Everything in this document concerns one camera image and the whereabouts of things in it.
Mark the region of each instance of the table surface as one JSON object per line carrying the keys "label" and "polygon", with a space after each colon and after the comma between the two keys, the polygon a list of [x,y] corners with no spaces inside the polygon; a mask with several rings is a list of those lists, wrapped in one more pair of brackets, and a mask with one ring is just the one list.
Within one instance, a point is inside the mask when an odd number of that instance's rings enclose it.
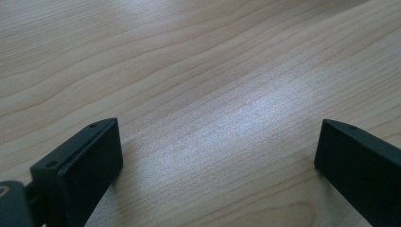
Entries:
{"label": "table surface", "polygon": [[401,147],[401,1],[2,1],[0,181],[118,117],[86,226],[369,226],[313,166],[324,118]]}

